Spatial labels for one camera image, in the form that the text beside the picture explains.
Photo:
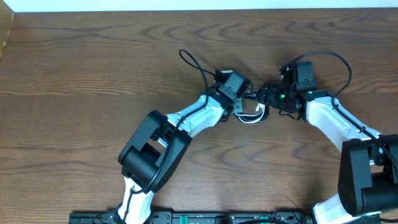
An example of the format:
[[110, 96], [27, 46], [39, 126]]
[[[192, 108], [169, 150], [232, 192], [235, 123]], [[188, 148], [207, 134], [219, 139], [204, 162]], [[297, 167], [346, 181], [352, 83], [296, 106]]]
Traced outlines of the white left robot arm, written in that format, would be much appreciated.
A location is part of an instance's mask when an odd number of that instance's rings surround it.
[[194, 136], [227, 121], [241, 95], [211, 90], [185, 109], [151, 111], [119, 154], [126, 185], [118, 223], [144, 223], [154, 194], [170, 179]]

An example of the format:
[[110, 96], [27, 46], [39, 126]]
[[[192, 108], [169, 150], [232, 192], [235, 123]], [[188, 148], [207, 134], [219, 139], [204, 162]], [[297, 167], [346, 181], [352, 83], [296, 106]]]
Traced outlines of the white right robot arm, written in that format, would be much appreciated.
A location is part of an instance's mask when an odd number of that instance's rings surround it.
[[316, 223], [379, 221], [397, 208], [397, 135], [383, 135], [344, 109], [328, 90], [318, 89], [310, 61], [280, 67], [280, 83], [265, 83], [257, 98], [279, 110], [297, 114], [317, 127], [340, 151], [338, 193], [313, 206]]

